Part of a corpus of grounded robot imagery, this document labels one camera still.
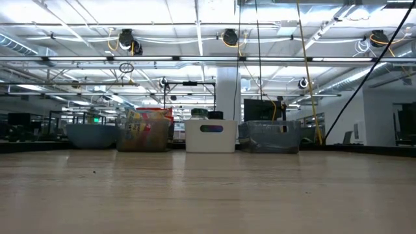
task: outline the clear plastic bin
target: clear plastic bin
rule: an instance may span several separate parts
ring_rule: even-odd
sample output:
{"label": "clear plastic bin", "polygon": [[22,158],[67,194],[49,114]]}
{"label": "clear plastic bin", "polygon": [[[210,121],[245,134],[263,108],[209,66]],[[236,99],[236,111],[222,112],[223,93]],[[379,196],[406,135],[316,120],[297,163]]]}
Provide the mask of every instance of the clear plastic bin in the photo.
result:
{"label": "clear plastic bin", "polygon": [[239,125],[241,150],[250,153],[298,153],[300,140],[299,121],[248,121]]}
{"label": "clear plastic bin", "polygon": [[117,140],[120,152],[164,152],[168,145],[169,120],[129,120]]}

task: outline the table surface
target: table surface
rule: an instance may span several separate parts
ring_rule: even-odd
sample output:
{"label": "table surface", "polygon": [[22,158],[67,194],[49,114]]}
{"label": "table surface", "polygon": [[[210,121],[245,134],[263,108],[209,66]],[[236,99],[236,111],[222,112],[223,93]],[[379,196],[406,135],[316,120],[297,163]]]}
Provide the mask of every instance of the table surface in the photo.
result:
{"label": "table surface", "polygon": [[415,195],[413,158],[0,155],[1,233],[414,233]]}

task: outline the computer monitor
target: computer monitor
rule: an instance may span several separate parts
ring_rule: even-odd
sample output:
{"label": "computer monitor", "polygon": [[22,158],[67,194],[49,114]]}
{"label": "computer monitor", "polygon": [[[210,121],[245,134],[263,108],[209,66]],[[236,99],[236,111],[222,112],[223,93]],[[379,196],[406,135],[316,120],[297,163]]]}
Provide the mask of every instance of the computer monitor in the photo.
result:
{"label": "computer monitor", "polygon": [[[281,104],[280,101],[273,101],[276,104],[276,114],[274,120],[281,118]],[[274,105],[270,100],[244,100],[244,121],[252,120],[272,120],[274,112]]]}

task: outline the white bin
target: white bin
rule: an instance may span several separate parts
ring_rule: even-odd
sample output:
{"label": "white bin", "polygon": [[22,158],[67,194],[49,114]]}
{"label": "white bin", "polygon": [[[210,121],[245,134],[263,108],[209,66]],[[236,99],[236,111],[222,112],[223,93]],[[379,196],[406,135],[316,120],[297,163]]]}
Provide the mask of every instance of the white bin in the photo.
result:
{"label": "white bin", "polygon": [[185,140],[189,153],[234,153],[237,121],[185,120]]}

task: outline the white pillar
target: white pillar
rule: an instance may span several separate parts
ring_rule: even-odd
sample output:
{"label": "white pillar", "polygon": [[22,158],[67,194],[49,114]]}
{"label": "white pillar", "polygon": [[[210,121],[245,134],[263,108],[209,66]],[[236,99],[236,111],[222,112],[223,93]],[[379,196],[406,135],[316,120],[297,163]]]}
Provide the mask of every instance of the white pillar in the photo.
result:
{"label": "white pillar", "polygon": [[238,123],[241,122],[240,79],[237,68],[216,69],[216,110],[224,113],[225,120],[236,120]]}

